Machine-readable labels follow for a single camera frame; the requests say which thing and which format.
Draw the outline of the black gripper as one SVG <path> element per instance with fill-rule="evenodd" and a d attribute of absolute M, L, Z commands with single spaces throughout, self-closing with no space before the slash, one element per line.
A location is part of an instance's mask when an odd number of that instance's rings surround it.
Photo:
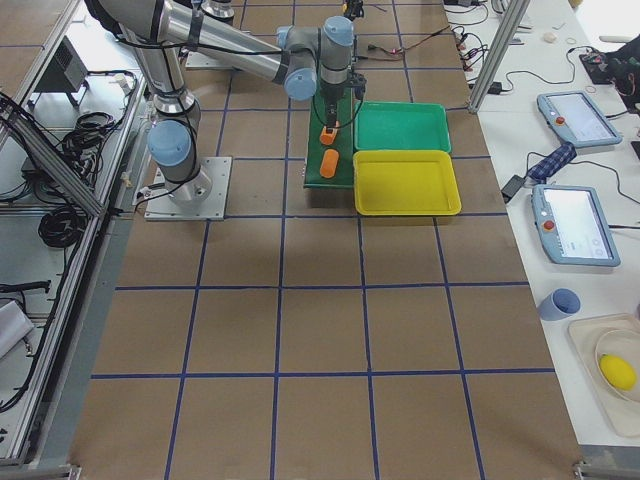
<path fill-rule="evenodd" d="M 347 79 L 341 83 L 333 84 L 325 80 L 320 82 L 320 92 L 324 99 L 325 127 L 334 129 L 338 122 L 337 102 L 343 98 L 344 92 L 348 89 L 354 91 L 353 97 L 361 101 L 366 92 L 365 79 Z"/>

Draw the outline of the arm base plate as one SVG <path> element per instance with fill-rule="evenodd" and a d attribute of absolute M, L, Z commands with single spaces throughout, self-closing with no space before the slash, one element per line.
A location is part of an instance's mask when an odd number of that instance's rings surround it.
<path fill-rule="evenodd" d="M 158 199 L 146 203 L 144 217 L 149 221 L 199 221 L 224 219 L 232 169 L 231 157 L 200 157 L 200 172 L 195 179 L 182 185 L 175 192 L 169 183 L 164 185 L 164 175 L 156 168 L 154 182 L 162 187 L 150 194 Z"/>
<path fill-rule="evenodd" d="M 185 68 L 189 71 L 234 71 L 231 63 L 231 55 L 225 52 L 217 52 L 214 50 L 200 49 L 193 50 L 188 47 L 183 48 L 186 55 Z"/>

